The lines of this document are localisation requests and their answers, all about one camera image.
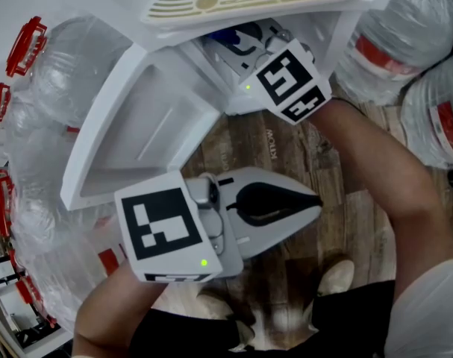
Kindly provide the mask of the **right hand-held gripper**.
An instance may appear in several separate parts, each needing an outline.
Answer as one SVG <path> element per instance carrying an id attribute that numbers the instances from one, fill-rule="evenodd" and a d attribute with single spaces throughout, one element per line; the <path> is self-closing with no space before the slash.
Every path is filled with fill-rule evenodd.
<path id="1" fill-rule="evenodd" d="M 309 45 L 274 19 L 216 31 L 214 54 L 233 72 L 228 115 L 268 110 L 296 125 L 331 100 Z"/>

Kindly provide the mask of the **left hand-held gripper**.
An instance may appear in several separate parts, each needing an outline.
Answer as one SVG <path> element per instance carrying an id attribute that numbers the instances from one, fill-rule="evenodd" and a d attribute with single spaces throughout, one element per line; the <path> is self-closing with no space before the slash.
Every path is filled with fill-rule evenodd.
<path id="1" fill-rule="evenodd" d="M 133 273 L 155 283 L 235 277 L 322 212 L 313 190 L 257 167 L 169 172 L 119 190 L 115 205 Z"/>

